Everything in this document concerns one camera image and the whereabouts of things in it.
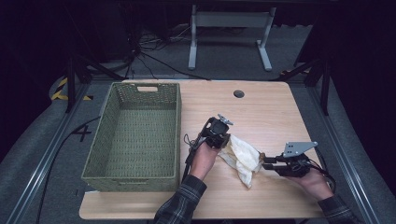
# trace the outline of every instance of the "human hand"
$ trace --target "human hand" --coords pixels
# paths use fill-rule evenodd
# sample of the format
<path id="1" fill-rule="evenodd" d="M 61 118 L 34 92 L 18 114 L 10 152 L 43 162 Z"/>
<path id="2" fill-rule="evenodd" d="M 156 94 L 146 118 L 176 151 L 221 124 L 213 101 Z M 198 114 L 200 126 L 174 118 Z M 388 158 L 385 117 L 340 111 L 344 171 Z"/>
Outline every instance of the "human hand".
<path id="1" fill-rule="evenodd" d="M 195 152 L 190 175 L 204 180 L 207 173 L 209 173 L 215 164 L 216 157 L 220 151 L 220 148 L 210 147 L 206 142 L 203 142 Z"/>
<path id="2" fill-rule="evenodd" d="M 299 184 L 307 193 L 318 201 L 330 198 L 334 195 L 325 177 L 317 169 L 311 168 L 309 173 L 303 177 L 285 177 Z"/>

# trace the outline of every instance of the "plaid shirt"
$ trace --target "plaid shirt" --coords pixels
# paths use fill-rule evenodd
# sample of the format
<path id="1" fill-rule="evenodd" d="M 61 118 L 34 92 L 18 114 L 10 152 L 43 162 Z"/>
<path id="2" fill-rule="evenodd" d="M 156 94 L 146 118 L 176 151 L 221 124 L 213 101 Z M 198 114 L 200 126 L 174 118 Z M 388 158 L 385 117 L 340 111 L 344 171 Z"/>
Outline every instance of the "plaid shirt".
<path id="1" fill-rule="evenodd" d="M 206 184 L 187 175 L 176 193 L 157 211 L 154 223 L 191 223 L 192 214 L 206 190 Z M 318 202 L 330 224 L 361 224 L 338 196 Z"/>
<path id="2" fill-rule="evenodd" d="M 206 190 L 206 184 L 187 175 L 176 193 L 155 214 L 154 223 L 191 223 L 192 214 Z"/>
<path id="3" fill-rule="evenodd" d="M 318 204 L 321 207 L 324 216 L 331 224 L 363 223 L 359 221 L 357 217 L 355 217 L 352 211 L 346 206 L 344 201 L 339 196 L 333 196 L 331 198 L 319 201 Z"/>

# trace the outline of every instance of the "person's left hand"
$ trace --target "person's left hand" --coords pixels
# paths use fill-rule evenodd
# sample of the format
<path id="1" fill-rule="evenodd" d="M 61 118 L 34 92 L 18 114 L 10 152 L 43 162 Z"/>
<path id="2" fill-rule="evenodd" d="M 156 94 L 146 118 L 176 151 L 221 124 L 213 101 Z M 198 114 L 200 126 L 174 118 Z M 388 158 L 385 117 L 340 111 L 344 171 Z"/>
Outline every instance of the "person's left hand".
<path id="1" fill-rule="evenodd" d="M 221 149 L 210 147 L 206 142 L 203 142 L 195 152 L 190 175 L 204 180 L 207 173 L 209 173 L 215 164 L 216 157 L 220 151 Z"/>

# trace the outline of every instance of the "basket handle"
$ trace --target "basket handle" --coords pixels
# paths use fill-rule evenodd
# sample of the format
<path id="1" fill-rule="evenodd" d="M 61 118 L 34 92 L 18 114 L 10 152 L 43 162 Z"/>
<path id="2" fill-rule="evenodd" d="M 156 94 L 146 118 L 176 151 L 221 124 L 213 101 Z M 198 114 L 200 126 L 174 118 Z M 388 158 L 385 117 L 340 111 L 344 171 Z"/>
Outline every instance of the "basket handle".
<path id="1" fill-rule="evenodd" d="M 140 92 L 158 92 L 162 93 L 165 91 L 165 86 L 168 84 L 158 84 L 158 83 L 131 83 L 136 91 Z"/>
<path id="2" fill-rule="evenodd" d="M 131 180 L 125 180 L 125 181 L 117 181 L 119 185 L 147 185 L 148 180 L 147 179 L 131 179 Z"/>

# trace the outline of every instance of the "metal stand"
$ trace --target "metal stand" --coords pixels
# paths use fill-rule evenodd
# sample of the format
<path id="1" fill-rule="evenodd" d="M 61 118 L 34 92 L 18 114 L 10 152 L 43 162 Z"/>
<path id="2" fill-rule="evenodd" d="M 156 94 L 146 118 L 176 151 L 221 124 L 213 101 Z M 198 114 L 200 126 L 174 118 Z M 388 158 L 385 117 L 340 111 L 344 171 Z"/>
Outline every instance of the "metal stand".
<path id="1" fill-rule="evenodd" d="M 322 89 L 320 95 L 320 105 L 323 110 L 323 113 L 326 116 L 329 116 L 329 112 L 327 110 L 328 104 L 328 96 L 329 96 L 329 86 L 330 86 L 330 66 L 327 61 L 323 61 L 321 59 L 313 60 L 309 63 L 305 63 L 296 67 L 291 71 L 283 71 L 283 76 L 280 76 L 275 79 L 271 79 L 270 81 L 286 81 L 291 77 L 295 77 L 296 75 L 302 73 L 306 69 L 311 68 L 308 76 L 306 77 L 304 84 L 307 87 L 315 87 L 320 78 L 322 79 Z"/>
<path id="2" fill-rule="evenodd" d="M 75 75 L 78 77 L 79 81 L 83 84 L 88 84 L 92 80 L 92 75 L 88 70 L 87 66 L 90 65 L 96 70 L 102 72 L 103 74 L 114 78 L 115 80 L 125 80 L 127 77 L 121 77 L 114 72 L 103 67 L 99 63 L 95 63 L 92 60 L 73 54 L 69 60 L 67 66 L 67 108 L 66 113 L 69 113 L 76 102 L 76 83 Z"/>
<path id="3" fill-rule="evenodd" d="M 264 29 L 261 40 L 257 41 L 257 46 L 262 56 L 262 63 L 265 71 L 271 71 L 272 66 L 268 58 L 265 44 L 271 30 L 276 8 L 272 7 L 269 12 L 208 12 L 197 11 L 196 5 L 192 6 L 191 13 L 191 47 L 189 69 L 195 69 L 197 54 L 196 28 L 202 27 L 253 27 Z"/>

